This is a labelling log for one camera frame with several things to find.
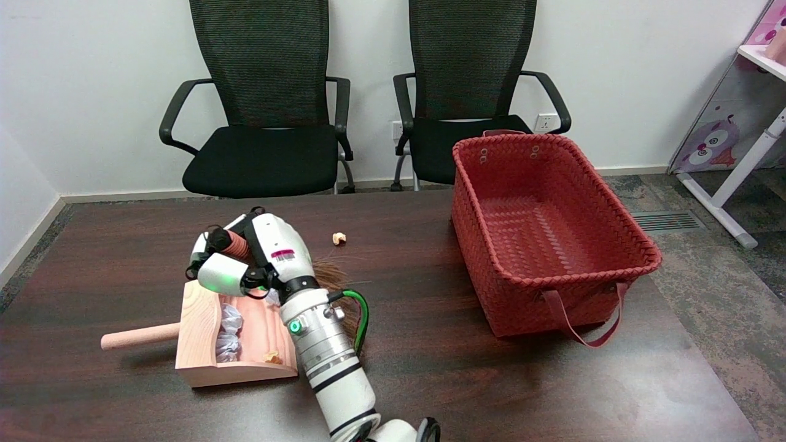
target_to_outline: white shelf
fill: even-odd
[[[764,50],[767,45],[745,45],[740,46],[737,52],[743,57],[756,63],[760,68],[766,69],[769,73],[779,79],[786,81],[786,66],[764,57]]]

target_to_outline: wall socket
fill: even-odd
[[[539,113],[538,119],[535,121],[535,127],[532,130],[536,134],[542,132],[550,132],[560,126],[560,116],[556,113]]]
[[[404,126],[401,124],[401,121],[391,121],[391,138],[393,138],[393,141],[399,142],[402,133],[404,133]]]

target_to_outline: dark wooden table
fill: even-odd
[[[102,352],[175,322],[194,238],[262,204],[333,256],[371,307],[365,369],[383,419],[443,440],[755,440],[649,278],[618,336],[495,339],[450,225],[450,191],[79,207],[0,316],[0,440],[327,440],[304,379],[190,389],[175,343]],[[331,235],[348,243],[334,248]]]

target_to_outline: woven plastic basket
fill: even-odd
[[[578,146],[500,134],[463,140],[453,157],[453,223],[494,334],[563,330],[604,344],[627,288],[661,255]],[[617,307],[601,338],[585,342],[573,330],[608,321]]]

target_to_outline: wooden dustpan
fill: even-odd
[[[241,350],[236,362],[217,363],[215,359],[221,304],[233,305],[243,317],[237,334]],[[183,290],[180,323],[106,334],[101,338],[101,348],[177,339],[174,369],[192,388],[295,377],[295,345],[278,311],[278,306],[266,301],[227,297],[191,281]]]

